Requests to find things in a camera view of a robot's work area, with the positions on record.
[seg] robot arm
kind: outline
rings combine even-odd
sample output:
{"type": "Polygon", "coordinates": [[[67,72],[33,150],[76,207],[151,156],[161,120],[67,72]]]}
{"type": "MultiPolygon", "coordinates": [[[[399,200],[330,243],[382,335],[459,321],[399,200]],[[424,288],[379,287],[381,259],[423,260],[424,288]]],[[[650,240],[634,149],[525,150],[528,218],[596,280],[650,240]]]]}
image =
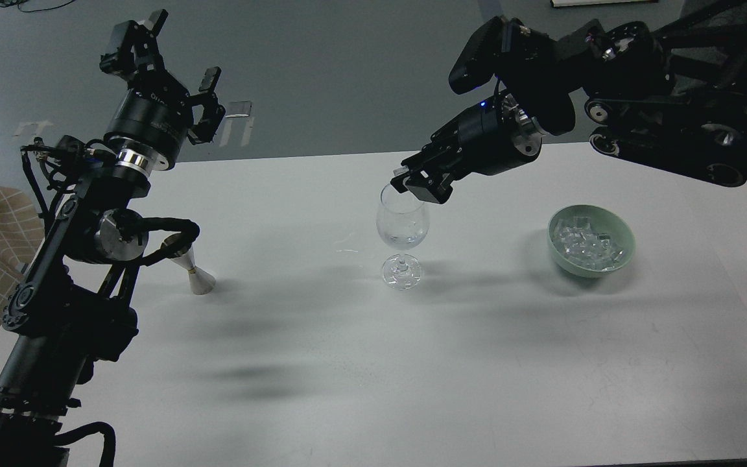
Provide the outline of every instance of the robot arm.
{"type": "Polygon", "coordinates": [[[403,160],[391,184],[445,203],[451,182],[533,162],[544,135],[575,127],[569,92],[583,89],[584,111],[602,125],[589,141],[606,156],[720,186],[747,180],[747,24],[694,25],[747,0],[722,0],[651,32],[634,21],[605,32],[598,20],[550,39],[516,18],[476,30],[449,84],[458,94],[496,76],[499,91],[436,131],[403,160]],[[676,56],[675,49],[723,47],[721,65],[676,56]],[[677,88],[679,80],[696,85],[677,88]]]}
{"type": "Polygon", "coordinates": [[[185,139],[211,141],[225,113],[214,94],[219,68],[207,69],[196,95],[166,71],[156,41],[165,18],[160,10],[148,25],[125,21],[113,30],[101,70],[124,79],[128,91],[102,139],[64,136],[54,147],[38,139],[21,148],[23,160],[33,152],[43,171],[50,165],[65,181],[45,173],[59,191],[44,218],[45,242],[3,310],[3,327],[20,336],[0,375],[0,446],[9,446],[0,465],[60,464],[59,446],[89,432],[54,435],[59,417],[79,405],[72,391],[91,379],[94,361],[116,361],[137,335],[130,304],[140,266],[171,257],[200,233],[187,219],[144,219],[127,209],[148,194],[152,171],[174,166],[185,139]],[[195,106],[204,109],[198,122],[195,106]],[[97,143],[108,150],[93,149],[97,143]],[[57,209],[62,195],[71,196],[57,209]],[[180,234],[143,256],[154,230],[180,234]],[[110,265],[100,289],[74,284],[65,257],[110,265]]]}

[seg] glass stem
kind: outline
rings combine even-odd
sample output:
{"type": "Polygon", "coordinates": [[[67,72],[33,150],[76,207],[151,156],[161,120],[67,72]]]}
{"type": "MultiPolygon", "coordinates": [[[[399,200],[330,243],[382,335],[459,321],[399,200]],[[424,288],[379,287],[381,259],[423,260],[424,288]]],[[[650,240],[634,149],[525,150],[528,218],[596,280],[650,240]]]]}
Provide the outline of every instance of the glass stem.
{"type": "Polygon", "coordinates": [[[407,263],[405,263],[405,257],[403,255],[399,255],[397,258],[397,271],[400,272],[406,272],[409,269],[409,266],[407,263]]]}

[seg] glass base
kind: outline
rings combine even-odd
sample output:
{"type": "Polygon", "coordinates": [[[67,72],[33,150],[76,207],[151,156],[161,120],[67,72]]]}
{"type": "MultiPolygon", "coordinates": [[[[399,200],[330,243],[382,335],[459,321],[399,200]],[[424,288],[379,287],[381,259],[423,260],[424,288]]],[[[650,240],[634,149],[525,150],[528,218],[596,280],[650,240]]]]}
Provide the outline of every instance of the glass base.
{"type": "Polygon", "coordinates": [[[410,254],[395,254],[382,265],[382,279],[397,290],[411,289],[423,277],[423,266],[410,254]]]}

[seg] jigger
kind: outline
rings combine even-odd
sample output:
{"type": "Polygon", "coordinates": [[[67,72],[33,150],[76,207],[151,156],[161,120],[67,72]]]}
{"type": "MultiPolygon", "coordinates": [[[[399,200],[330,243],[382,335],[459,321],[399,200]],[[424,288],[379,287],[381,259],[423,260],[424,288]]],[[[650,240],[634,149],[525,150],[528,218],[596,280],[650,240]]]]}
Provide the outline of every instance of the jigger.
{"type": "MultiPolygon", "coordinates": [[[[180,233],[166,237],[166,240],[163,240],[163,247],[174,243],[178,239],[178,235],[180,233]]],[[[211,292],[215,287],[215,278],[213,275],[195,265],[195,252],[193,252],[192,245],[179,249],[169,259],[189,272],[189,288],[192,289],[192,293],[195,295],[204,295],[211,292]]]]}

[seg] black wire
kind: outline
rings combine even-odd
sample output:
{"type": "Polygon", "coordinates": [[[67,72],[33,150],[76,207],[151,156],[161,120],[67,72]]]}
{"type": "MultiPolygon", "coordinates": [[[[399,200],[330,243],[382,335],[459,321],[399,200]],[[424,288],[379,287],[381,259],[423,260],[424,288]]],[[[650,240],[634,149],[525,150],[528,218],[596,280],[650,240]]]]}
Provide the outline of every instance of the black wire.
{"type": "Polygon", "coordinates": [[[53,171],[48,172],[48,161],[42,160],[42,162],[39,163],[39,168],[42,170],[42,175],[45,177],[45,180],[48,180],[48,188],[51,189],[54,186],[54,172],[56,172],[56,168],[53,169],[53,171]]]}
{"type": "Polygon", "coordinates": [[[137,266],[151,266],[167,257],[174,257],[178,251],[183,248],[189,248],[192,242],[198,239],[201,234],[201,228],[195,222],[189,219],[175,218],[143,218],[137,219],[128,225],[121,226],[121,235],[131,236],[142,232],[153,232],[155,230],[165,230],[167,232],[180,232],[177,240],[169,245],[162,245],[160,249],[145,257],[138,257],[128,262],[137,266]]]}
{"type": "Polygon", "coordinates": [[[86,148],[90,148],[93,145],[104,145],[104,146],[106,146],[106,142],[102,141],[100,138],[89,139],[89,141],[86,143],[86,148]]]}
{"type": "Polygon", "coordinates": [[[27,2],[27,0],[0,0],[0,8],[11,8],[11,6],[27,2]]]}
{"type": "Polygon", "coordinates": [[[501,77],[497,77],[495,82],[495,93],[492,95],[492,100],[495,101],[495,115],[497,121],[503,121],[503,104],[501,104],[501,77]]]}
{"type": "Polygon", "coordinates": [[[51,213],[53,213],[54,216],[56,216],[56,211],[59,209],[60,201],[62,201],[62,196],[65,195],[65,192],[57,191],[56,195],[54,195],[54,198],[51,199],[51,213]]]}
{"type": "Polygon", "coordinates": [[[100,455],[100,467],[112,467],[113,456],[117,449],[117,435],[111,425],[106,422],[94,422],[88,425],[74,428],[71,431],[56,435],[54,437],[54,446],[66,446],[66,444],[75,443],[81,438],[88,435],[103,434],[103,454],[100,455]]]}
{"type": "Polygon", "coordinates": [[[21,153],[21,170],[25,173],[27,183],[30,184],[30,189],[33,190],[33,195],[36,196],[36,201],[39,203],[39,209],[42,212],[39,217],[45,221],[45,233],[47,234],[48,228],[51,227],[49,224],[50,215],[48,215],[48,205],[45,204],[45,197],[42,196],[41,190],[39,190],[39,184],[36,183],[36,177],[33,175],[33,169],[30,168],[30,159],[27,157],[27,151],[21,153]]]}
{"type": "Polygon", "coordinates": [[[23,10],[21,9],[21,3],[18,3],[16,8],[23,13],[35,13],[35,12],[50,12],[51,10],[56,10],[57,8],[62,8],[63,6],[70,5],[71,3],[76,2],[77,0],[69,0],[68,2],[62,3],[62,5],[56,5],[51,6],[50,8],[40,8],[38,10],[23,10]]]}

